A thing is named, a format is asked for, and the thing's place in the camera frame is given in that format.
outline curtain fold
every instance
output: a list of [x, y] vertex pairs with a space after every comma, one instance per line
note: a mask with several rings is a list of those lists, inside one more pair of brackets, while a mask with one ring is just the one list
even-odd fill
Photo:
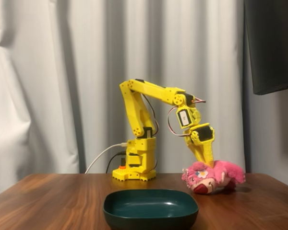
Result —
[[[130, 78], [206, 99], [215, 159], [244, 168], [242, 69], [238, 0], [0, 0], [0, 192], [31, 173], [82, 173], [133, 138], [119, 89]], [[157, 171], [179, 173], [195, 158], [168, 130], [170, 106], [150, 101]]]

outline black cable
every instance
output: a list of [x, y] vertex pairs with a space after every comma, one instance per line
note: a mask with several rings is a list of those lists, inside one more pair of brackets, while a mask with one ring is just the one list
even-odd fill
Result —
[[112, 161], [116, 156], [125, 156], [125, 155], [126, 155], [126, 151], [122, 151], [122, 152], [116, 153], [116, 154], [109, 160], [106, 173], [108, 173], [108, 169], [109, 169], [109, 166], [110, 166], [111, 161]]
[[146, 101], [148, 102], [148, 104], [149, 104], [149, 106], [150, 106], [150, 108], [152, 109], [152, 111], [153, 111], [153, 116], [154, 116], [154, 119], [155, 119], [155, 123], [156, 123], [156, 126], [157, 126], [157, 130], [156, 130], [156, 132], [153, 134], [153, 136], [155, 136], [156, 134], [157, 134], [157, 132], [159, 131], [159, 124], [158, 124], [158, 122], [157, 122], [157, 119], [156, 119], [156, 114], [155, 114], [155, 110], [154, 110], [154, 108], [153, 108], [153, 106], [152, 106], [152, 104], [150, 104], [150, 102], [149, 102], [149, 100], [148, 100], [148, 98], [143, 94], [143, 97], [146, 99]]

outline pink plush toy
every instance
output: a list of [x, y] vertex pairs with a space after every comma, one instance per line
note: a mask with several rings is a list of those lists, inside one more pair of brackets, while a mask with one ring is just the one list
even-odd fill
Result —
[[245, 182], [243, 169], [228, 161], [214, 161], [213, 168], [197, 161], [183, 171], [182, 180], [198, 194], [208, 194], [219, 187], [234, 189], [236, 184]]

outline wire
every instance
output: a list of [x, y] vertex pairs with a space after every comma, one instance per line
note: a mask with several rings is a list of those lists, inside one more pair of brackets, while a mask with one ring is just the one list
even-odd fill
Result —
[[153, 111], [153, 116], [154, 116], [154, 119], [155, 119], [155, 123], [156, 123], [156, 127], [157, 127], [157, 130], [156, 130], [156, 132], [153, 134], [153, 136], [155, 136], [155, 135], [157, 134], [157, 132], [159, 131], [159, 123], [157, 122], [157, 119], [156, 119], [156, 114], [155, 114], [155, 110], [154, 110], [154, 108], [153, 108], [152, 104], [150, 104], [150, 102], [149, 102], [148, 98], [146, 97], [146, 95], [144, 95], [144, 94], [143, 94], [143, 97], [146, 99], [146, 101], [148, 102], [148, 104], [149, 104], [150, 108], [151, 108], [151, 109], [152, 109], [152, 111]]
[[122, 151], [122, 152], [116, 153], [116, 154], [109, 160], [106, 173], [108, 173], [108, 169], [109, 169], [109, 166], [110, 166], [110, 164], [111, 164], [111, 161], [112, 161], [115, 157], [117, 157], [117, 156], [124, 156], [124, 155], [126, 155], [126, 151]]
[[153, 169], [155, 169], [155, 168], [157, 167], [157, 164], [158, 164], [158, 160], [157, 160], [157, 158], [156, 158], [155, 166], [154, 166]]
[[102, 154], [104, 154], [106, 151], [108, 151], [109, 149], [113, 148], [113, 147], [116, 147], [116, 146], [121, 146], [121, 147], [126, 147], [127, 146], [127, 143], [123, 142], [123, 143], [120, 143], [120, 144], [116, 144], [116, 145], [112, 145], [108, 148], [106, 148], [105, 150], [103, 150], [93, 161], [92, 163], [90, 164], [90, 166], [87, 168], [87, 170], [85, 171], [85, 174], [88, 173], [88, 171], [90, 170], [90, 168], [93, 166], [93, 164], [98, 160], [99, 157], [101, 157]]

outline dark green bowl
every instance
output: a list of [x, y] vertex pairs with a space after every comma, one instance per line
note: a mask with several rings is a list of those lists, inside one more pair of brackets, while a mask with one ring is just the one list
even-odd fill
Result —
[[134, 189], [109, 194], [103, 211], [113, 230], [187, 230], [195, 223], [198, 206], [184, 192]]

